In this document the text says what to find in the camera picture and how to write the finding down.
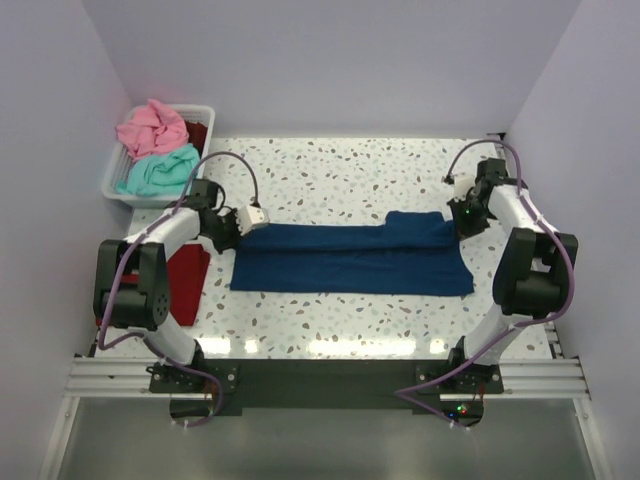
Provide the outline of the dark blue t shirt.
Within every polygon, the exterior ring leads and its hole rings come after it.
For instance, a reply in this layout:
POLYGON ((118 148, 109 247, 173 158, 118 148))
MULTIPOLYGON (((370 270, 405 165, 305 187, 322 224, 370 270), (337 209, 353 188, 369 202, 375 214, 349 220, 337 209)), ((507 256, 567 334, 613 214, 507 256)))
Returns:
POLYGON ((234 291, 466 296, 474 279, 452 222, 391 211, 376 226, 271 224, 236 251, 234 291))

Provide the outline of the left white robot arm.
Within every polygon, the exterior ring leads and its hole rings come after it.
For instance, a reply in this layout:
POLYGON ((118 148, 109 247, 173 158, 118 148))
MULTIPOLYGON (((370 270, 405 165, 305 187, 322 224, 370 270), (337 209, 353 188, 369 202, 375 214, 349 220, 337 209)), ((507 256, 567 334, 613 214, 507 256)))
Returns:
POLYGON ((201 345, 184 332, 170 312, 169 260, 201 236, 220 253, 239 245, 237 211, 222 215, 222 187, 197 179, 187 194, 138 234, 105 240, 99 246, 93 310, 100 321, 97 347, 102 351, 137 338, 158 358, 152 375, 185 392, 222 384, 207 367, 201 345))

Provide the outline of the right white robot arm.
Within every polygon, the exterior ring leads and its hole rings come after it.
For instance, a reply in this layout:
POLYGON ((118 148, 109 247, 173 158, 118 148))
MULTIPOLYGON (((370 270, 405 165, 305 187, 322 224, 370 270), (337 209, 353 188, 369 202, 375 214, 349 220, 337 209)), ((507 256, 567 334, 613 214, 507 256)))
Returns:
POLYGON ((448 173, 448 205, 459 239, 483 233, 491 220, 508 234, 493 274, 493 304, 477 327, 451 349, 443 378, 432 385, 459 393, 499 378, 499 361, 526 328, 563 315, 575 291, 578 240, 550 225, 533 204, 524 181, 506 162, 481 161, 474 175, 448 173))

